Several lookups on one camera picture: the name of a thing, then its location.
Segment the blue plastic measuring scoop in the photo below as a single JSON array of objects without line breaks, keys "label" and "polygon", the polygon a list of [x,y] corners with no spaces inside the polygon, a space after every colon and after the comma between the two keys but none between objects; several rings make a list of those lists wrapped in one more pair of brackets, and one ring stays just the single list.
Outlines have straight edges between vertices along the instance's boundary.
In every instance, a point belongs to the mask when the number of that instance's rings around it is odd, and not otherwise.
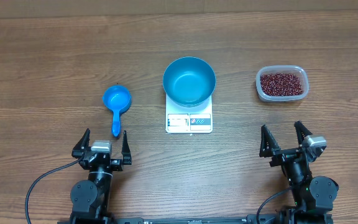
[{"label": "blue plastic measuring scoop", "polygon": [[117,138],[121,132],[120,116],[131,107],[131,94],[126,87],[114,85],[104,92],[103,103],[107,109],[112,111],[111,133]]}]

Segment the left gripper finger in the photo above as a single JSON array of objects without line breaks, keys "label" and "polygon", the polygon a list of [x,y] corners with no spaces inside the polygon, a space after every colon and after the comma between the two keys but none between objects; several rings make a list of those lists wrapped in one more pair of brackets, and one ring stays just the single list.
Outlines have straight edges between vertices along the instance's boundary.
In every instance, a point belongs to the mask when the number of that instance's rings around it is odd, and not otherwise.
[{"label": "left gripper finger", "polygon": [[84,152],[88,150],[90,141],[90,129],[87,128],[82,138],[73,147],[72,152]]},{"label": "left gripper finger", "polygon": [[131,150],[129,148],[129,144],[127,141],[127,132],[126,131],[124,131],[123,136],[122,136],[121,154],[123,156],[123,160],[131,160],[132,159]]}]

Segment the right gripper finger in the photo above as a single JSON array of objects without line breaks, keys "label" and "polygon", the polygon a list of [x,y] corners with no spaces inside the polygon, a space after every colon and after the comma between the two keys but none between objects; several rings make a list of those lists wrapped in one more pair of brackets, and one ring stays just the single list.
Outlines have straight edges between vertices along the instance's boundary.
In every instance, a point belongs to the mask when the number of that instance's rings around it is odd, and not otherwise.
[{"label": "right gripper finger", "polygon": [[303,141],[305,140],[305,137],[313,134],[303,125],[301,121],[296,121],[294,123],[294,127],[299,145],[302,145]]},{"label": "right gripper finger", "polygon": [[273,156],[280,150],[278,142],[266,125],[261,127],[260,156]]}]

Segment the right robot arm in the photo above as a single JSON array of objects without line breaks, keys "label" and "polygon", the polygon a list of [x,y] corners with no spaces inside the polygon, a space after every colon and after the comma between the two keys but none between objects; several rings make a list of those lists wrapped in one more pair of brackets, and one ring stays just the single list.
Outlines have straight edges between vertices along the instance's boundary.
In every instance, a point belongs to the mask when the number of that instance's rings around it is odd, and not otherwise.
[{"label": "right robot arm", "polygon": [[[294,123],[298,147],[281,149],[266,125],[261,126],[259,156],[271,158],[272,167],[280,167],[289,187],[267,198],[255,215],[257,223],[332,223],[333,203],[339,185],[325,176],[313,177],[310,164],[327,147],[324,136],[315,135],[301,121]],[[261,211],[273,199],[291,192],[294,206],[286,206],[270,220],[261,216]]]}]

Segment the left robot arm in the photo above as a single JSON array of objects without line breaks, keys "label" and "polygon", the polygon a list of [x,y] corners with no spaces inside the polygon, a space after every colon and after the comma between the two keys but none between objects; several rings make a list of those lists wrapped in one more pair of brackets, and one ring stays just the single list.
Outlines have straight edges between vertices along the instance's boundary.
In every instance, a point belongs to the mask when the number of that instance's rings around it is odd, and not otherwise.
[{"label": "left robot arm", "polygon": [[72,157],[89,172],[86,180],[77,182],[71,189],[73,204],[70,223],[116,223],[114,215],[108,211],[113,172],[120,172],[125,165],[132,164],[127,134],[122,135],[121,159],[112,158],[112,142],[97,140],[92,145],[90,130],[72,149]]}]

